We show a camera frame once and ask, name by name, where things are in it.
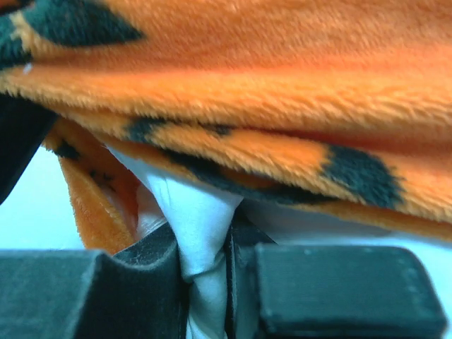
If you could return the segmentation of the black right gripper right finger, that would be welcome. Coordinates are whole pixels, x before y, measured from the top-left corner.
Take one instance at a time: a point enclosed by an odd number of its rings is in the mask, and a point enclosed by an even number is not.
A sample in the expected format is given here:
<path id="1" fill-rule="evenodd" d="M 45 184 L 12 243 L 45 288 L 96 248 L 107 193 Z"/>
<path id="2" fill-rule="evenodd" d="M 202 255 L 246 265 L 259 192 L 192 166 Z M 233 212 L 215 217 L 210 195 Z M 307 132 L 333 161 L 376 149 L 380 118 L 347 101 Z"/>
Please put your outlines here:
<path id="1" fill-rule="evenodd" d="M 442 338 L 421 261 L 396 246 L 282 245 L 236 217 L 225 242 L 229 338 Z"/>

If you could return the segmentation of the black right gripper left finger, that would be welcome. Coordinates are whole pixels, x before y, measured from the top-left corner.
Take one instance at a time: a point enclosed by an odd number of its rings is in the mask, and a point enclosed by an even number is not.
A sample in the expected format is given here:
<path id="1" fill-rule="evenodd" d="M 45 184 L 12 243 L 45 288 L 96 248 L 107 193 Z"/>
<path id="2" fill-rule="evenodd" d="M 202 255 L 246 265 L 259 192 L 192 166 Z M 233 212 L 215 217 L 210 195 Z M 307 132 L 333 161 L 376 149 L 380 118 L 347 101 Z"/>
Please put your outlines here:
<path id="1" fill-rule="evenodd" d="M 168 225 L 115 255 L 1 252 L 2 338 L 183 338 L 185 321 Z"/>

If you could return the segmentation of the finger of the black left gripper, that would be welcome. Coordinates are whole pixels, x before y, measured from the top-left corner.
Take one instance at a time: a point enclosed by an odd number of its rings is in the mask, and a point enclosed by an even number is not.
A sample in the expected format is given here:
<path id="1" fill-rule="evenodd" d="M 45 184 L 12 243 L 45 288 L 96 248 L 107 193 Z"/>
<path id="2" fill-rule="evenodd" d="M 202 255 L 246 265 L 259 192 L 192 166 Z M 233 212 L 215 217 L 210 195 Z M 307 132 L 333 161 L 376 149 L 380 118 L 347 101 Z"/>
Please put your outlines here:
<path id="1" fill-rule="evenodd" d="M 1 95 L 1 201 L 5 201 L 57 116 L 21 97 Z"/>

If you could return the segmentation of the white pillow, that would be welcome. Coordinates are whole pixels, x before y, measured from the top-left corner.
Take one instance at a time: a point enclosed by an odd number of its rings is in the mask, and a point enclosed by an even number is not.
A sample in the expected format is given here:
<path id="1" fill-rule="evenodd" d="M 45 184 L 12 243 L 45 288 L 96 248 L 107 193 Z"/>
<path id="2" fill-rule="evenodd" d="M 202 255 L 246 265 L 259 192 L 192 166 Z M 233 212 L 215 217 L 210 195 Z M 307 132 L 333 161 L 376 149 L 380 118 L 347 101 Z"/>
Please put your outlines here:
<path id="1" fill-rule="evenodd" d="M 196 186 L 113 151 L 139 179 L 137 232 L 168 221 L 182 276 L 190 284 L 188 338 L 226 336 L 226 260 L 223 244 L 236 209 L 279 244 L 389 245 L 411 250 L 428 270 L 446 312 L 451 311 L 451 244 L 388 231 L 319 213 L 302 212 L 214 188 Z"/>

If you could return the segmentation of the orange patterned plush pillowcase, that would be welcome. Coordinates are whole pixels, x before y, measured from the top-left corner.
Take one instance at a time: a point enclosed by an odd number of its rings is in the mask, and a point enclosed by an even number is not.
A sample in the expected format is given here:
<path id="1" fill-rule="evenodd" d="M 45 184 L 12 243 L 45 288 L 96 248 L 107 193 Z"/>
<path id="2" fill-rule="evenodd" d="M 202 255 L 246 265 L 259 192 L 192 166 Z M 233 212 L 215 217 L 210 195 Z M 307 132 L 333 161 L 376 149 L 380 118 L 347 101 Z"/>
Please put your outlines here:
<path id="1" fill-rule="evenodd" d="M 1 99 L 57 117 L 81 239 L 136 238 L 111 149 L 283 206 L 451 238 L 450 1 L 2 1 Z"/>

